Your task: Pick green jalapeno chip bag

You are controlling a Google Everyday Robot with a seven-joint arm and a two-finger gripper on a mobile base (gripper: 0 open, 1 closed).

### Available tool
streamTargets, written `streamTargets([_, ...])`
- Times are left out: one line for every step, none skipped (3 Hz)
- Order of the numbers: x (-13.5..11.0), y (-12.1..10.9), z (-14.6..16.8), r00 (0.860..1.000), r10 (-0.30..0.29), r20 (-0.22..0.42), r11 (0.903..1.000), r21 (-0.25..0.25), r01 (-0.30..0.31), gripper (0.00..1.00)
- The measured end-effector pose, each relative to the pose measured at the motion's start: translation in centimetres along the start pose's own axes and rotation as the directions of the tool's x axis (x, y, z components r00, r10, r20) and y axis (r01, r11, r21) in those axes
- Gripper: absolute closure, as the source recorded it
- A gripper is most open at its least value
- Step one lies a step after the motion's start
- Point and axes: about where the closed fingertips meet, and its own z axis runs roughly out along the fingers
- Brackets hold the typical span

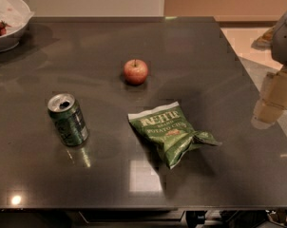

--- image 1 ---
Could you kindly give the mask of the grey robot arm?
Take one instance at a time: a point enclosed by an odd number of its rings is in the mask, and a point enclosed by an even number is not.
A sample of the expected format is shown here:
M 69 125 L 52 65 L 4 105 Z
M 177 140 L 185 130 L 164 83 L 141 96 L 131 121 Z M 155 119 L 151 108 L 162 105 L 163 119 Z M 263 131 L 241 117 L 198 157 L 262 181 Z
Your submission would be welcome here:
M 267 129 L 287 110 L 287 10 L 274 27 L 271 55 L 282 68 L 264 77 L 251 121 L 257 129 Z

